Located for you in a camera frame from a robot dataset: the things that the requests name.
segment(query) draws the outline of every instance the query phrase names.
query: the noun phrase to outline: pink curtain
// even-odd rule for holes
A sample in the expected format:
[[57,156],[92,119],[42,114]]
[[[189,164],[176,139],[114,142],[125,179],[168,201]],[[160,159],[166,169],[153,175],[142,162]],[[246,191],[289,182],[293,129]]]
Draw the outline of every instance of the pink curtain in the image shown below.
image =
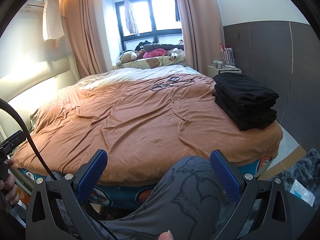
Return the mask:
[[107,72],[92,0],[64,0],[64,9],[80,77]]
[[182,23],[186,63],[206,75],[207,66],[221,59],[224,35],[217,0],[177,0]]

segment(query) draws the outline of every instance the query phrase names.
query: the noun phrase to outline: leg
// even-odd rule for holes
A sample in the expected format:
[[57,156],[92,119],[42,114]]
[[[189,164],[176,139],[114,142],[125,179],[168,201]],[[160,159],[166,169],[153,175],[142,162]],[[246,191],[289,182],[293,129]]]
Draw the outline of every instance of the leg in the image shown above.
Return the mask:
[[220,213],[221,195],[209,161],[185,157],[172,166],[139,209],[103,223],[119,240],[157,239],[168,230],[175,240],[209,239]]

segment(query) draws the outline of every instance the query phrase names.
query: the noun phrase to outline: cable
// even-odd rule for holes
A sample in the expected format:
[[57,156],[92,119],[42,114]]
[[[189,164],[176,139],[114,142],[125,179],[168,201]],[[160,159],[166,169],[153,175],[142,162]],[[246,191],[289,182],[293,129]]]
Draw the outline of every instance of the cable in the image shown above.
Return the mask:
[[93,218],[104,230],[106,230],[114,240],[118,240],[118,238],[98,219]]
[[49,169],[49,167],[47,166],[47,164],[45,163],[44,159],[42,158],[42,156],[40,155],[35,143],[33,142],[30,133],[28,131],[28,128],[26,126],[26,124],[24,123],[24,121],[22,120],[22,118],[20,117],[20,115],[16,112],[16,110],[14,110],[12,108],[12,106],[10,106],[6,101],[2,100],[0,98],[0,109],[4,110],[5,112],[7,112],[17,123],[18,125],[20,125],[22,131],[26,134],[26,138],[31,146],[31,148],[33,149],[35,155],[37,156],[37,158],[39,159],[39,161],[41,162],[42,166],[44,167],[44,169],[46,170],[46,172],[50,175],[50,177],[53,180],[57,180],[57,178],[54,176],[54,174],[52,173],[52,171]]
[[155,86],[166,86],[166,87],[188,87],[188,86],[191,86],[194,83],[196,83],[196,81],[193,80],[192,78],[179,81],[180,77],[173,76],[173,77],[168,78],[168,81],[165,84],[159,84],[160,81],[165,80],[165,79],[167,79],[167,78],[158,79],[154,83],[154,85]]

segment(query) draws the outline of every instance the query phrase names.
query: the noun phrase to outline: black folded clothes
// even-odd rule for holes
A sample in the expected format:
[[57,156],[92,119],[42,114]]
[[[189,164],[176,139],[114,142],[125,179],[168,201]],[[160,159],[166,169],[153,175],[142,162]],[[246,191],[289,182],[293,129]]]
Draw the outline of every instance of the black folded clothes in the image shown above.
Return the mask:
[[223,92],[243,111],[274,106],[279,95],[247,75],[221,73],[213,80]]
[[249,76],[222,73],[215,76],[215,102],[236,123],[240,130],[264,129],[276,120],[270,109],[279,97]]

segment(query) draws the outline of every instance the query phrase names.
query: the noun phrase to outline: orange duvet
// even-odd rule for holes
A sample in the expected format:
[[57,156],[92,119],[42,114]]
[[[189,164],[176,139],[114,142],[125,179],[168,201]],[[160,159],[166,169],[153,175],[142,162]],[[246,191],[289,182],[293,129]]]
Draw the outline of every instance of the orange duvet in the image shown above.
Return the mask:
[[[39,108],[32,138],[49,168],[63,174],[75,173],[97,149],[106,150],[108,165],[99,182],[104,185],[147,185],[179,159],[208,159],[215,149],[238,166],[277,156],[282,131],[276,122],[239,131],[215,104],[212,79],[178,76],[195,84],[153,92],[152,79],[59,90]],[[13,158],[16,167],[46,175],[28,143]]]

